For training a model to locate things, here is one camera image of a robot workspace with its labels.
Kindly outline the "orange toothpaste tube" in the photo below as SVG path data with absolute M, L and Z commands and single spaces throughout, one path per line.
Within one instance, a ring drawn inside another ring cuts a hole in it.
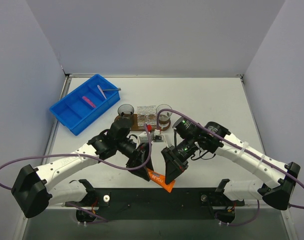
M 176 183 L 175 180 L 171 181 L 169 184 L 165 183 L 165 176 L 159 174 L 151 169 L 147 169 L 150 179 L 155 182 L 157 185 L 161 186 L 164 190 L 171 193 L 172 189 Z

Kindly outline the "clear textured acrylic holder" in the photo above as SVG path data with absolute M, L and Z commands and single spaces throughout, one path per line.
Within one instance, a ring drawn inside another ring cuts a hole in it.
M 137 125 L 139 130 L 144 129 L 144 124 L 150 125 L 152 129 L 156 127 L 156 106 L 146 105 L 137 107 Z

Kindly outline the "clear glass cup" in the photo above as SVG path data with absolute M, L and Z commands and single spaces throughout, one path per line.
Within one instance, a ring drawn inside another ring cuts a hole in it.
M 156 107 L 156 113 L 159 114 L 159 112 L 163 109 L 171 109 L 171 107 L 167 104 L 161 104 Z M 171 117 L 170 111 L 162 111 L 159 114 L 159 126 L 162 128 L 166 128 L 170 125 L 170 117 Z

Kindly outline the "blue tinted glass cup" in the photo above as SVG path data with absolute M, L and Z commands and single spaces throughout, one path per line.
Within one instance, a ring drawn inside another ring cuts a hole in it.
M 119 118 L 126 118 L 129 120 L 133 120 L 134 118 L 134 107 L 131 104 L 122 104 L 118 110 Z

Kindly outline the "pink toothpaste tube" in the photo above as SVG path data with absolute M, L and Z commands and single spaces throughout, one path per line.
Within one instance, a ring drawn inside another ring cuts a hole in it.
M 82 99 L 89 104 L 92 108 L 96 108 L 96 105 L 86 96 L 83 96 Z

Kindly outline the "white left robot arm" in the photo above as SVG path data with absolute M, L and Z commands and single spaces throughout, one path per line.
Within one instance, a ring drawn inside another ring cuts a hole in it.
M 96 165 L 107 163 L 106 159 L 116 152 L 128 157 L 126 171 L 143 171 L 148 174 L 151 166 L 152 139 L 145 125 L 147 142 L 136 144 L 128 136 L 130 121 L 121 117 L 112 123 L 109 129 L 91 138 L 87 143 L 65 157 L 55 155 L 55 161 L 32 167 L 24 166 L 14 182 L 11 193 L 26 218 L 32 218 L 43 212 L 49 205 L 59 203 L 81 203 L 84 206 L 95 205 L 101 199 L 94 187 L 85 179 L 73 180 L 58 187 L 58 184 L 74 173 Z

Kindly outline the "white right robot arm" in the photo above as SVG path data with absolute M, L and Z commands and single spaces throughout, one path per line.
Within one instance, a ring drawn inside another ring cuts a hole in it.
M 286 210 L 295 188 L 295 178 L 301 167 L 283 163 L 254 150 L 227 128 L 210 121 L 202 130 L 184 117 L 178 119 L 174 130 L 182 138 L 177 146 L 161 151 L 165 161 L 165 183 L 169 184 L 188 168 L 189 160 L 196 160 L 195 152 L 212 153 L 231 160 L 257 177 L 256 180 L 221 180 L 216 191 L 231 201 L 263 200 L 269 206 Z

